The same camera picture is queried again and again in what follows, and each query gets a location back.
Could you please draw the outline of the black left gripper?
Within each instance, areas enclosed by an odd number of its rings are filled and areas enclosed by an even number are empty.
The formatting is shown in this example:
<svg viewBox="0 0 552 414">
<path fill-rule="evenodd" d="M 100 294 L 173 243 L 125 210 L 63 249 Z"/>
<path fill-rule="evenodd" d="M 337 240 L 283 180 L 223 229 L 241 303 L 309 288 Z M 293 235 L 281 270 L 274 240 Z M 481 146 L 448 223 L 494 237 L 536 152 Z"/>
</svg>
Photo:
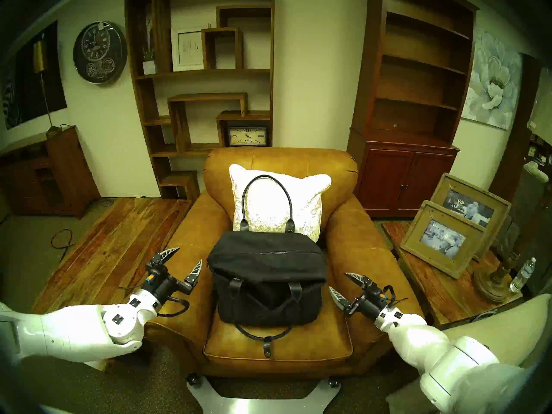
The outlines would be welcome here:
<svg viewBox="0 0 552 414">
<path fill-rule="evenodd" d="M 152 294 L 161 305 L 166 301 L 185 305 L 183 299 L 173 297 L 173 293 L 179 292 L 189 295 L 197 285 L 203 265 L 201 259 L 189 275 L 183 280 L 178 280 L 168 272 L 165 264 L 179 251 L 179 247 L 165 249 L 157 253 L 157 264 L 150 262 L 145 265 L 147 276 L 144 281 L 144 290 Z"/>
</svg>

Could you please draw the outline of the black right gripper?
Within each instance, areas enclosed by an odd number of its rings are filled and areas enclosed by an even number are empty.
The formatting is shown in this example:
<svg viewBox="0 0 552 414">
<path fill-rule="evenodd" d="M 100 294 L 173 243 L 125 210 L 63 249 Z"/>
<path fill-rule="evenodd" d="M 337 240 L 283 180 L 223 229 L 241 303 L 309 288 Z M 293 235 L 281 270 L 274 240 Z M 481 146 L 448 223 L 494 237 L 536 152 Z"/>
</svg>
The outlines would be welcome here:
<svg viewBox="0 0 552 414">
<path fill-rule="evenodd" d="M 357 273 L 345 273 L 345 275 L 357 286 L 361 287 L 363 293 L 351 303 L 333 287 L 328 287 L 330 296 L 335 305 L 341 311 L 347 311 L 348 316 L 359 312 L 365 317 L 375 320 L 389 304 L 395 302 L 395 292 L 392 285 L 379 288 L 377 284 Z"/>
</svg>

